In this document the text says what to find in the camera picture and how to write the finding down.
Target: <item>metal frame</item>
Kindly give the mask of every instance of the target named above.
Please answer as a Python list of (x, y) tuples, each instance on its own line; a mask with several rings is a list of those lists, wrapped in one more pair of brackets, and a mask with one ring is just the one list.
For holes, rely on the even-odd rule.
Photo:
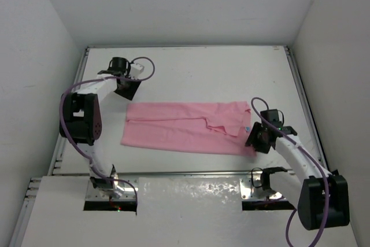
[(17, 224), (14, 228), (9, 247), (20, 247), (22, 245), (23, 237), (28, 225), (29, 217), (31, 216), (31, 212), (34, 207), (35, 198), (39, 190), (40, 182), (41, 178), (31, 178), (31, 181), (29, 182), (22, 209), (19, 213)]
[[(282, 195), (280, 193), (274, 192), (266, 192), (262, 189), (256, 189), (253, 187), (254, 185), (259, 185), (260, 182), (260, 175), (262, 171), (255, 170), (253, 171), (243, 171), (243, 172), (193, 172), (193, 173), (161, 173), (161, 174), (124, 174), (119, 175), (119, 178), (122, 180), (126, 180), (135, 186), (135, 189), (139, 189), (139, 178), (152, 178), (152, 177), (171, 177), (171, 178), (239, 178), (239, 185), (240, 185), (240, 200), (241, 201), (265, 201), (268, 197), (270, 200), (274, 200), (280, 198)], [(125, 184), (120, 184), (120, 187), (123, 190), (123, 195), (120, 198), (120, 201), (132, 201), (135, 198), (134, 190)], [(91, 182), (88, 183), (87, 190), (86, 190), (86, 198), (85, 201), (90, 202), (101, 202), (101, 201), (108, 201), (108, 195), (102, 195), (98, 189), (93, 188), (93, 184)]]
[(298, 96), (299, 96), (299, 99), (301, 100), (301, 105), (302, 105), (303, 112), (306, 117), (308, 129), (310, 130), (311, 137), (313, 138), (315, 142), (314, 144), (316, 145), (316, 149), (319, 152), (319, 156), (317, 159), (319, 160), (319, 162), (322, 164), (324, 168), (329, 169), (327, 165), (326, 156), (324, 154), (324, 150), (321, 145), (321, 140), (319, 138), (319, 134), (317, 133), (315, 121), (313, 120), (311, 108), (307, 100), (306, 92), (303, 87), (301, 75), (299, 74), (297, 63), (295, 62), (295, 58), (294, 58), (294, 55), (291, 49), (287, 46), (285, 46), (284, 49), (285, 49), (285, 53), (288, 58), (291, 73), (293, 75), (294, 83), (298, 91)]

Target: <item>pink shirt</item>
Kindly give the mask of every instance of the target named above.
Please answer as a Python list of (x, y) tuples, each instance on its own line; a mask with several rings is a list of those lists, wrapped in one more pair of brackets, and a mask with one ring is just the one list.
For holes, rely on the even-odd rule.
[(188, 153), (255, 156), (245, 147), (247, 102), (128, 104), (122, 145)]

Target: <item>metal plate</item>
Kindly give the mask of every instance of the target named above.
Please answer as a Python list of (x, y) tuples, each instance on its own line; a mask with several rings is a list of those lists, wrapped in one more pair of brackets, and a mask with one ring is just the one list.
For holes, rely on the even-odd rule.
[[(259, 185), (260, 182), (260, 175), (261, 171), (253, 171), (253, 180), (255, 185)], [(240, 180), (240, 197), (242, 201), (265, 201), (267, 199), (274, 200), (277, 198), (281, 198), (282, 195), (280, 193), (268, 193), (263, 191), (262, 189), (256, 189), (253, 187), (251, 178), (252, 174), (251, 171), (248, 172), (241, 172), (241, 173), (232, 173), (232, 172), (214, 172), (214, 173), (172, 173), (172, 174), (148, 174), (148, 175), (119, 175), (119, 178), (122, 180), (126, 180), (135, 186), (136, 191), (139, 189), (139, 178), (142, 177), (153, 177), (156, 176), (158, 178), (231, 178), (231, 177), (238, 177)], [(124, 194), (119, 199), (120, 201), (132, 201), (135, 199), (135, 193), (133, 188), (125, 183), (120, 183), (120, 187), (123, 189)], [(102, 201), (109, 201), (109, 196), (101, 193), (98, 189), (93, 188), (93, 184), (91, 182), (88, 183), (87, 191), (86, 191), (86, 198), (85, 201), (88, 202), (102, 202)]]

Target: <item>cable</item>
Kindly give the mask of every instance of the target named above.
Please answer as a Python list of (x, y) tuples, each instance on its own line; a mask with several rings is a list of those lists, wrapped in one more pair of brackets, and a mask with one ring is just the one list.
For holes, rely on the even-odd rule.
[(268, 103), (266, 102), (266, 100), (264, 100), (263, 98), (260, 98), (260, 97), (254, 97), (254, 98), (252, 98), (251, 104), (253, 103), (254, 99), (262, 101), (266, 105), (267, 110), (269, 109), (269, 106), (268, 106)]
[(123, 80), (123, 81), (129, 81), (129, 82), (142, 82), (142, 81), (145, 81), (145, 80), (148, 80), (150, 79), (155, 71), (156, 71), (156, 66), (154, 65), (154, 62), (149, 59), (148, 57), (137, 57), (135, 59), (132, 60), (132, 62), (138, 60), (138, 59), (146, 59), (148, 60), (151, 65), (153, 66), (153, 71), (151, 72), (151, 74), (146, 77), (146, 78), (143, 78), (143, 79), (129, 79), (129, 78), (122, 78), (122, 77), (119, 77), (119, 76), (108, 76), (106, 78), (99, 78), (99, 79), (90, 79), (90, 80), (85, 80), (85, 81), (81, 81), (81, 82), (77, 82), (73, 85), (71, 85), (68, 89), (65, 90), (65, 92), (63, 93), (62, 95), (62, 98), (61, 98), (61, 101), (60, 101), (60, 105), (59, 105), (59, 118), (60, 118), (60, 123), (61, 123), (61, 126), (62, 126), (62, 129), (64, 131), (64, 134), (67, 138), (67, 140), (69, 141), (69, 143), (75, 148), (75, 150), (81, 154), (84, 158), (86, 158), (88, 161), (89, 161), (89, 164), (91, 165), (91, 170), (93, 173), (95, 173), (98, 177), (108, 181), (108, 182), (122, 182), (122, 183), (125, 183), (129, 186), (131, 186), (134, 190), (134, 193), (135, 193), (135, 198), (136, 198), (136, 206), (138, 205), (138, 193), (136, 191), (136, 188), (135, 186), (133, 186), (131, 183), (127, 182), (126, 180), (122, 180), (122, 179), (113, 179), (113, 178), (108, 178), (106, 177), (105, 175), (103, 175), (102, 173), (100, 173), (96, 168), (95, 166), (93, 165), (93, 159), (88, 156), (87, 154), (85, 154), (79, 147), (78, 145), (73, 141), (73, 138), (71, 136), (71, 134), (69, 133), (68, 129), (67, 129), (67, 126), (65, 124), (65, 120), (64, 120), (64, 117), (63, 117), (63, 106), (64, 106), (64, 101), (65, 101), (65, 98), (67, 96), (67, 94), (69, 94), (74, 88), (76, 88), (77, 86), (81, 86), (83, 84), (87, 84), (87, 83), (93, 83), (93, 82), (100, 82), (100, 81), (104, 81), (106, 79), (119, 79), (119, 80)]
[[(252, 106), (252, 109), (254, 110), (254, 112), (257, 114), (258, 117), (261, 118), (261, 121), (263, 121), (266, 125), (268, 125), (268, 127), (270, 127), (271, 129), (273, 129), (275, 132), (281, 134), (285, 139), (287, 139), (289, 142), (291, 142), (292, 144), (296, 145), (297, 142), (295, 140), (293, 140), (292, 138), (290, 138), (288, 135), (286, 135), (285, 133), (281, 132), (278, 128), (274, 127), (272, 124), (270, 124), (267, 120), (265, 120), (261, 114), (257, 111), (256, 107), (254, 107), (254, 104), (253, 102), (258, 99), (262, 102), (264, 102), (265, 104), (266, 101), (264, 99), (261, 99), (261, 98), (258, 98), (258, 97), (254, 97), (252, 98), (251, 100), (251, 106)], [(318, 241), (320, 240), (320, 237), (323, 235), (323, 232), (324, 232), (324, 229), (325, 229), (325, 225), (326, 225), (326, 221), (328, 220), (328, 214), (329, 214), (329, 184), (328, 184), (328, 180), (325, 176), (325, 173), (323, 171), (323, 169), (321, 169), (321, 166), (320, 164), (304, 149), (302, 148), (301, 146), (298, 147), (298, 149), (309, 159), (312, 161), (312, 163), (317, 167), (317, 169), (320, 171), (321, 175), (323, 176), (323, 182), (324, 182), (324, 191), (325, 191), (325, 204), (324, 204), (324, 213), (323, 213), (323, 219), (321, 220), (321, 224), (320, 224), (320, 228), (314, 238), (314, 240), (311, 242), (311, 244), (309, 245), (309, 247), (314, 247), (316, 246), (316, 244), (318, 243)], [(288, 223), (287, 223), (287, 227), (286, 227), (286, 230), (285, 230), (285, 237), (286, 237), (286, 240), (287, 240), (287, 243), (290, 247), (293, 247), (292, 243), (290, 242), (290, 239), (289, 239), (289, 227), (290, 227), (290, 223), (293, 219), (293, 216), (294, 214), (296, 213), (296, 209), (293, 210), (292, 214), (290, 215), (289, 217), (289, 220), (288, 220)]]
[(284, 125), (284, 123), (285, 123), (284, 113), (283, 113), (283, 111), (281, 111), (281, 110), (278, 110), (278, 112), (280, 112), (280, 113), (282, 114), (282, 123), (283, 123), (283, 125)]
[(261, 184), (261, 185), (259, 185), (259, 186), (255, 186), (255, 185), (254, 185), (254, 181), (253, 181), (253, 171), (254, 171), (254, 169), (260, 169), (261, 171), (263, 171), (263, 170), (262, 170), (262, 168), (259, 168), (259, 167), (253, 168), (253, 169), (250, 171), (250, 182), (251, 182), (251, 184), (252, 184), (252, 186), (253, 186), (254, 188), (261, 188), (261, 187), (262, 187), (262, 184)]

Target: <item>folded cloth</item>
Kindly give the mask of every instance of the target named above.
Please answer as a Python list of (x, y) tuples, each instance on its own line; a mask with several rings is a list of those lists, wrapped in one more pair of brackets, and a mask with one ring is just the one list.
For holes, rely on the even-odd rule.
[(245, 147), (247, 102), (128, 104), (122, 145), (187, 153), (254, 156)]

